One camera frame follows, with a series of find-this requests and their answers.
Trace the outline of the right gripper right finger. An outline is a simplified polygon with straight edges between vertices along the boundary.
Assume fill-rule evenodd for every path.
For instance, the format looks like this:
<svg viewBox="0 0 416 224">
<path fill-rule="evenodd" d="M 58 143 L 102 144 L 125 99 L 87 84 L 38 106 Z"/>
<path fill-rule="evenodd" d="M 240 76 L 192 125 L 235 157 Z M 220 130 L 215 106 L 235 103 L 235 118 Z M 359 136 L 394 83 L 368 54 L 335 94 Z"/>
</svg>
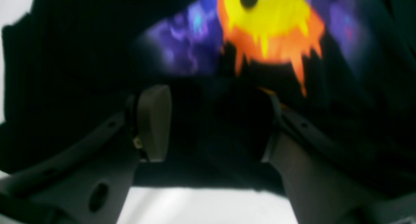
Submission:
<svg viewBox="0 0 416 224">
<path fill-rule="evenodd" d="M 367 162 L 264 92 L 273 118 L 262 154 L 282 176 L 299 224 L 414 224 L 415 179 Z"/>
</svg>

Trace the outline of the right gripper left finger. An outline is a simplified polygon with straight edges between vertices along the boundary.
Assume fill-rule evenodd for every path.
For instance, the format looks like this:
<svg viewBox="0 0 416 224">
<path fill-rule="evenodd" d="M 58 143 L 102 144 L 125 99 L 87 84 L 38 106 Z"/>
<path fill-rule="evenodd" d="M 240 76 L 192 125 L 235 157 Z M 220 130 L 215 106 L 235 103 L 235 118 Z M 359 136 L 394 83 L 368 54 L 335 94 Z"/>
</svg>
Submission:
<svg viewBox="0 0 416 224">
<path fill-rule="evenodd" d="M 69 149 L 1 179 L 1 215 L 23 224 L 115 224 L 141 162 L 163 162 L 172 95 L 132 96 Z"/>
</svg>

